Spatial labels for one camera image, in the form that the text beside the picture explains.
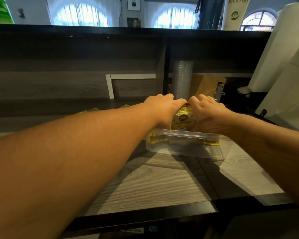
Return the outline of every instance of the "framed picture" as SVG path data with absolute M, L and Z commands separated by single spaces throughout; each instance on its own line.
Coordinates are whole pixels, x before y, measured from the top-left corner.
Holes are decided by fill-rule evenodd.
M 129 11 L 140 11 L 140 0 L 128 0 Z
M 128 28 L 140 28 L 141 21 L 138 17 L 128 17 Z

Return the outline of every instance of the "forearm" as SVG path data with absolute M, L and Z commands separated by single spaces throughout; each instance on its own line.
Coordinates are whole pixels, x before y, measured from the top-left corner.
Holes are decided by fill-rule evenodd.
M 221 130 L 299 203 L 299 132 L 242 114 Z
M 0 139 L 0 236 L 57 235 L 155 125 L 139 104 L 69 116 Z

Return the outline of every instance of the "curtain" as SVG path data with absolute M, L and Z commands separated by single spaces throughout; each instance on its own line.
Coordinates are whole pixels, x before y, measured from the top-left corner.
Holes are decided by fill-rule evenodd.
M 197 29 L 196 4 L 145 2 L 146 28 Z
M 118 27 L 120 0 L 47 0 L 52 25 Z

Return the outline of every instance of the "round green logo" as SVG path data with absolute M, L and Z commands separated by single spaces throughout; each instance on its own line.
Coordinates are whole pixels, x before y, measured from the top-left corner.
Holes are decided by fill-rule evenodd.
M 231 20 L 236 20 L 237 18 L 239 18 L 239 12 L 234 11 L 234 12 L 231 14 Z

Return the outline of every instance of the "white trim strip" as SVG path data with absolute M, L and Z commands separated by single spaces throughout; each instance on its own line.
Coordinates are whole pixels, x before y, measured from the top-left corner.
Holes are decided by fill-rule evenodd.
M 225 78 L 251 78 L 253 73 L 193 73 L 196 75 L 202 76 L 218 76 L 218 77 L 225 77 Z M 173 77 L 173 73 L 169 73 L 168 77 Z
M 109 90 L 110 99 L 114 99 L 114 92 L 113 92 L 113 86 L 112 86 L 112 81 L 111 81 L 111 75 L 105 75 L 105 77 L 106 77 L 106 82 L 107 82 L 107 88 Z
M 111 80 L 128 80 L 128 79 L 155 79 L 155 74 L 122 74 L 110 75 Z

